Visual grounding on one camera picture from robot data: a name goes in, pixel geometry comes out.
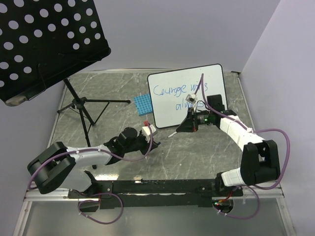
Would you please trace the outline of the white whiteboard black frame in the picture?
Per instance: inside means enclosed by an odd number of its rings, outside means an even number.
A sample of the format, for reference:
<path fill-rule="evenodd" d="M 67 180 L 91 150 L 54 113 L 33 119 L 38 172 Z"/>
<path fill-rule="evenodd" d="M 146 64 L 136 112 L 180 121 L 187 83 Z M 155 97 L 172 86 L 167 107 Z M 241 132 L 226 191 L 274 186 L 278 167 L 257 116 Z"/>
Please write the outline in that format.
<path fill-rule="evenodd" d="M 186 97 L 192 95 L 204 75 L 205 96 L 222 96 L 227 108 L 223 69 L 220 64 L 150 74 L 147 78 L 155 126 L 159 129 L 179 125 L 192 105 Z"/>

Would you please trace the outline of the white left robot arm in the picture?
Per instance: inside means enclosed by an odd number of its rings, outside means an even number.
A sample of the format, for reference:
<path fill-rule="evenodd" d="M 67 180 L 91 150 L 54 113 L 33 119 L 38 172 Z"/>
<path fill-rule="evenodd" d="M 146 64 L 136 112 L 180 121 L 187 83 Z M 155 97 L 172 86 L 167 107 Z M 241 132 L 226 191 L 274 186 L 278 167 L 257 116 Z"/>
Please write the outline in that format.
<path fill-rule="evenodd" d="M 140 161 L 159 146 L 154 141 L 156 133 L 156 128 L 150 124 L 140 131 L 127 127 L 119 136 L 96 147 L 67 147 L 63 142 L 55 142 L 28 164 L 30 182 L 36 184 L 41 194 L 65 188 L 81 192 L 87 198 L 93 197 L 101 187 L 84 168 Z"/>

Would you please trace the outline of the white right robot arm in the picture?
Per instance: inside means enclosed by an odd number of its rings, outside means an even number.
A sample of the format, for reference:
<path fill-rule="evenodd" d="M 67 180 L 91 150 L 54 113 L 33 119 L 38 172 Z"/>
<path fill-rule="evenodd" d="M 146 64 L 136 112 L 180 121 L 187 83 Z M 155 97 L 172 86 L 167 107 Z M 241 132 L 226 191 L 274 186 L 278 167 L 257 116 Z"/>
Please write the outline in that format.
<path fill-rule="evenodd" d="M 196 132 L 201 125 L 214 125 L 228 135 L 242 151 L 239 168 L 218 173 L 215 178 L 215 190 L 221 195 L 227 195 L 233 187 L 241 185 L 256 185 L 280 177 L 280 162 L 278 146 L 273 140 L 265 140 L 254 134 L 240 121 L 232 110 L 227 110 L 222 103 L 221 95 L 207 97 L 210 108 L 204 111 L 197 109 L 196 95 L 188 95 L 187 116 L 177 127 L 177 133 Z"/>

